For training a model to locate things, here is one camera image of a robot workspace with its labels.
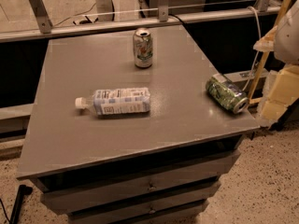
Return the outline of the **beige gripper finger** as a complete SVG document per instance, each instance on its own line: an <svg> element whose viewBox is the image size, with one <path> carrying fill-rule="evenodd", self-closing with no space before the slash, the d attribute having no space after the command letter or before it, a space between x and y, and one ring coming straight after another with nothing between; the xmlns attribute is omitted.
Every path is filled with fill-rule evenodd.
<svg viewBox="0 0 299 224"><path fill-rule="evenodd" d="M257 108L257 121L262 127L277 122L299 98L299 65L286 64L281 70L270 71L263 97Z"/></svg>
<svg viewBox="0 0 299 224"><path fill-rule="evenodd" d="M266 35L260 38L253 48L260 52L269 52L274 50L275 35L277 32L277 26L274 26Z"/></svg>

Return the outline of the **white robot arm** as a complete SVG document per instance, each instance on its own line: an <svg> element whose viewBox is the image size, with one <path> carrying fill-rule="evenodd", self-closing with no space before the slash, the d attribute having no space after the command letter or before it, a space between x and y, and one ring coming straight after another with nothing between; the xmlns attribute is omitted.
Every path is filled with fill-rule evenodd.
<svg viewBox="0 0 299 224"><path fill-rule="evenodd" d="M274 57L285 63L278 72L269 72L257 108L259 125L270 127L299 99L299 0L253 48L273 51Z"/></svg>

